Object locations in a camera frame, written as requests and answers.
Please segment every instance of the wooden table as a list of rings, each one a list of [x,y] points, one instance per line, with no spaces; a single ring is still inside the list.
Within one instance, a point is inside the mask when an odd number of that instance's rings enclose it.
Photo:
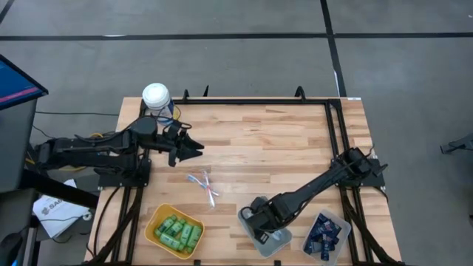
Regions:
[[[124,98],[117,130],[131,123],[139,113],[141,98]],[[341,99],[350,146],[367,153],[372,145],[370,130],[360,100]],[[181,121],[190,123],[188,131],[194,140],[205,145],[204,155],[167,165],[168,155],[152,151],[152,175],[144,189],[140,209],[133,265],[192,265],[201,259],[203,265],[314,265],[320,262],[302,252],[304,237],[315,215],[327,209],[343,217],[340,194],[336,187],[322,192],[304,209],[288,229],[293,234],[289,245],[264,259],[253,246],[237,219],[237,211],[255,197],[296,190],[328,169],[332,150],[324,107],[320,105],[180,105]],[[187,174],[200,177],[210,173],[212,186],[220,192],[216,208],[211,210],[208,198]],[[92,232],[113,188],[101,192]],[[123,189],[114,196],[104,214],[98,244],[101,248],[117,226]],[[401,260],[386,199],[372,188],[362,188],[367,227],[379,244],[394,259]],[[205,224],[205,234],[194,255],[180,260],[146,240],[143,232],[154,210],[170,203]],[[122,238],[120,260],[125,258],[128,232]],[[355,229],[360,260],[364,260],[359,232]],[[92,247],[93,237],[89,241]],[[338,258],[339,265],[351,265],[348,244]]]

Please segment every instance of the gray floor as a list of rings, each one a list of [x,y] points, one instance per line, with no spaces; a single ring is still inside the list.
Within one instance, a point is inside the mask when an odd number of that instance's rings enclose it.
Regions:
[[[473,31],[472,1],[329,0],[336,33]],[[15,0],[0,35],[324,32],[319,1]],[[337,40],[348,96],[362,97],[405,262],[472,265],[473,157],[438,146],[473,132],[473,38]],[[173,95],[337,96],[327,41],[16,41],[0,53],[50,90],[38,110],[118,113],[151,82]],[[116,117],[37,115],[54,136]],[[45,137],[33,131],[31,141]],[[88,230],[88,224],[77,232]],[[80,263],[87,236],[46,241],[40,265]]]

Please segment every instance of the green object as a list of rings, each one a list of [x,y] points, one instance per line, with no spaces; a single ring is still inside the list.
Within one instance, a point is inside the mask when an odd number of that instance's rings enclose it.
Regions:
[[[179,242],[179,240],[174,239],[174,237],[169,236],[167,233],[161,233],[160,242],[166,245],[166,247],[171,248],[172,250],[181,251],[184,249],[184,245]]]
[[[181,218],[179,220],[179,222],[175,222],[171,228],[169,228],[166,233],[169,235],[169,236],[172,236],[172,237],[175,237],[184,227],[184,224],[186,223],[186,221]]]
[[[164,222],[159,226],[157,227],[156,229],[154,229],[154,234],[159,237],[161,235],[162,232],[168,230],[173,224],[174,224],[174,221],[177,219],[177,216],[173,215],[166,218],[164,220]]]
[[[187,241],[189,240],[189,236],[191,235],[191,232],[192,232],[192,225],[185,224],[183,231],[180,233],[180,242],[183,243],[184,245],[187,245]]]
[[[187,242],[187,246],[190,248],[195,248],[197,242],[199,241],[200,234],[202,233],[202,229],[197,225],[194,226],[192,229],[192,233],[189,237],[189,241]]]

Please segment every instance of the yellow plastic tray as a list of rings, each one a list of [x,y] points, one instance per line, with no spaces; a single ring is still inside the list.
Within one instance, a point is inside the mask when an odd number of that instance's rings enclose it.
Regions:
[[[200,234],[199,241],[197,241],[197,244],[194,250],[190,254],[184,253],[184,252],[178,252],[178,251],[172,250],[171,248],[168,248],[163,243],[161,243],[160,240],[154,235],[154,229],[160,226],[164,222],[164,220],[168,218],[169,216],[171,216],[172,214],[177,216],[177,220],[184,218],[188,224],[199,225],[202,228],[202,233]],[[173,208],[171,205],[167,203],[164,203],[164,204],[161,204],[156,209],[156,211],[153,214],[153,217],[149,220],[148,225],[146,226],[146,229],[145,229],[145,237],[148,241],[155,243],[159,247],[164,248],[169,253],[174,254],[179,259],[188,259],[192,256],[192,254],[194,254],[195,250],[199,246],[199,243],[200,243],[200,240],[202,239],[204,231],[205,231],[205,227],[204,227],[203,222],[196,220],[187,214],[184,214],[182,211],[179,211],[176,208]]]

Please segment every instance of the monitor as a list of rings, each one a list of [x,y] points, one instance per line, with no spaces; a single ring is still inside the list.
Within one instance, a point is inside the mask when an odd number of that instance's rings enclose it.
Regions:
[[[47,94],[41,84],[0,55],[0,110]]]

